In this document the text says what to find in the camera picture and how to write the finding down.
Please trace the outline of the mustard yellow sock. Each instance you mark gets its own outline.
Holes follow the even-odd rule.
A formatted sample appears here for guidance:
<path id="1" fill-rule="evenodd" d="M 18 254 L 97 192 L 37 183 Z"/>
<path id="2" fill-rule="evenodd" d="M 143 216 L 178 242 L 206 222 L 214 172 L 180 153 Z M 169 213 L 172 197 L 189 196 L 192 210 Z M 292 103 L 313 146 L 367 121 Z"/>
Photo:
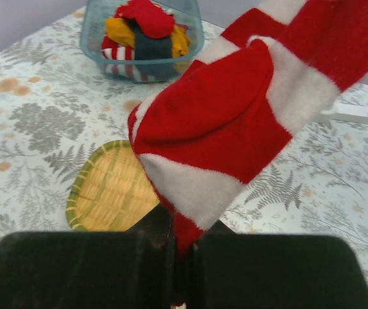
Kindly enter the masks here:
<path id="1" fill-rule="evenodd" d="M 190 38 L 186 34 L 185 27 L 175 25 L 171 33 L 171 47 L 172 57 L 183 57 L 189 53 L 189 46 L 191 44 Z"/>
<path id="2" fill-rule="evenodd" d="M 123 46 L 135 48 L 135 32 L 120 17 L 105 20 L 106 35 L 109 39 Z"/>

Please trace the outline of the red white striped sock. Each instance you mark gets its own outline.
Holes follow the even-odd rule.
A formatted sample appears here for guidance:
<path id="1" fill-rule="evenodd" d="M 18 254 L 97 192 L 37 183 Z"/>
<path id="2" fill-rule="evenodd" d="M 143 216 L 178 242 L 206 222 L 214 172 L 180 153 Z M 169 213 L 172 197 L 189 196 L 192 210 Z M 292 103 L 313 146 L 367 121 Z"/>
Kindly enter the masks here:
<path id="1" fill-rule="evenodd" d="M 128 117 L 178 258 L 291 139 L 368 74 L 368 1 L 262 1 Z"/>
<path id="2" fill-rule="evenodd" d="M 107 35 L 101 44 L 101 54 L 105 59 L 111 61 L 110 64 L 104 65 L 106 73 L 117 77 L 125 77 L 135 82 L 155 82 L 159 79 L 141 73 L 137 67 L 131 64 L 134 59 L 135 51 L 130 46 L 123 46 L 112 41 Z"/>

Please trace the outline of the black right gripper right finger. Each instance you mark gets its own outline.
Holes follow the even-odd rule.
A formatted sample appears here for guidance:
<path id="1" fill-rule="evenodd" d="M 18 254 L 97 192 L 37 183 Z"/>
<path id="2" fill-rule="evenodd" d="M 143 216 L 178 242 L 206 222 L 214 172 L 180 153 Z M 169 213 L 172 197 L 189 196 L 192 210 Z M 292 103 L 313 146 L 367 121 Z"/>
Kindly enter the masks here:
<path id="1" fill-rule="evenodd" d="M 368 308 L 368 286 L 342 238 L 236 234 L 216 223 L 191 256 L 192 308 Z"/>

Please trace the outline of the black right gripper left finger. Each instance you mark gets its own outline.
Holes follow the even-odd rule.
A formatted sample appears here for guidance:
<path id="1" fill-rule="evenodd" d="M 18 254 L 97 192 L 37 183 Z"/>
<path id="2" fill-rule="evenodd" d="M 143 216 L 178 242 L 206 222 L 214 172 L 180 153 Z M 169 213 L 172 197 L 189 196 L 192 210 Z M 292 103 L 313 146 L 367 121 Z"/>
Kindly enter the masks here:
<path id="1" fill-rule="evenodd" d="M 0 308 L 167 308 L 172 218 L 125 232 L 15 232 L 0 241 Z"/>

